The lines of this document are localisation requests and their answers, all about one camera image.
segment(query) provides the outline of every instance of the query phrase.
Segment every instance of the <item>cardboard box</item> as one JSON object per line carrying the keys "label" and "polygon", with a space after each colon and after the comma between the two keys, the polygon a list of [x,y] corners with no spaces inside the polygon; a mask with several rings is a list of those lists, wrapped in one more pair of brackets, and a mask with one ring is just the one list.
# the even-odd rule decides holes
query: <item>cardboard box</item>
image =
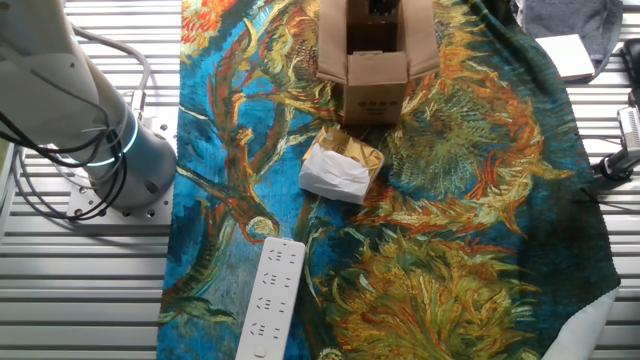
{"label": "cardboard box", "polygon": [[344,87],[345,125],[400,120],[407,83],[440,70],[431,0],[401,0],[391,15],[367,0],[320,0],[318,73]]}
{"label": "cardboard box", "polygon": [[302,157],[299,186],[331,200],[362,204],[383,164],[380,151],[323,127]]}

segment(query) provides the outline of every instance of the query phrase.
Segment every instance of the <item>small wrapped package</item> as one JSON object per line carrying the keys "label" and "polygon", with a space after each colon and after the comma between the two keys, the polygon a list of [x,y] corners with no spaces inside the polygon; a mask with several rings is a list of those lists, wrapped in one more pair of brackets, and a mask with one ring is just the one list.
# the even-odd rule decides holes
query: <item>small wrapped package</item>
{"label": "small wrapped package", "polygon": [[300,187],[331,200],[362,204],[383,163],[380,151],[323,127],[302,158]]}

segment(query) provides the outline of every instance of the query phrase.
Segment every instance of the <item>van gogh print cloth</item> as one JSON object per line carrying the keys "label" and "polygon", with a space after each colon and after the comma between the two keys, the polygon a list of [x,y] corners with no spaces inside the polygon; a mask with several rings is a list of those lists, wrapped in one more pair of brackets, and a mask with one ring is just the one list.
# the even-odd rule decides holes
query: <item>van gogh print cloth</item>
{"label": "van gogh print cloth", "polygon": [[234,359],[266,236],[308,248],[287,360],[539,359],[618,286],[566,91],[503,5],[434,1],[441,72],[362,138],[387,161],[360,207],[298,188],[340,109],[318,0],[184,1],[159,359]]}

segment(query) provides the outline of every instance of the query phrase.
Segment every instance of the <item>power strip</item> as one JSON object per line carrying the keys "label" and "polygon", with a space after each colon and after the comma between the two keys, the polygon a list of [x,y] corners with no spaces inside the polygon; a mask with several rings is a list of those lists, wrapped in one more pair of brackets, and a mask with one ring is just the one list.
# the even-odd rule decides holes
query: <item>power strip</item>
{"label": "power strip", "polygon": [[236,360],[282,360],[304,263],[305,245],[264,241]]}

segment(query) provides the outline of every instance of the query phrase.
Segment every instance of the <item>metal grating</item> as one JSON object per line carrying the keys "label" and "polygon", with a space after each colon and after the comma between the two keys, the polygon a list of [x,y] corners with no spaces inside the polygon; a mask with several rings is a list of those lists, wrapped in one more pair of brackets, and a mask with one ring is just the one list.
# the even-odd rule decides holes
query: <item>metal grating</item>
{"label": "metal grating", "polygon": [[[621,41],[640,36],[640,0],[624,0]],[[179,94],[179,0],[67,0],[72,22],[121,40],[153,67],[145,124],[173,139]],[[81,41],[121,91],[142,73],[133,58]],[[617,110],[629,84],[613,57],[589,86],[569,88],[592,160],[619,149]],[[35,185],[66,210],[70,186],[46,161],[28,155]],[[640,179],[605,192],[602,210],[622,288],[592,359],[640,359]],[[619,210],[608,204],[623,205]],[[169,226],[86,226],[75,231],[37,216],[15,197],[0,246],[0,359],[155,359],[157,316]],[[108,230],[108,236],[98,236]]]}

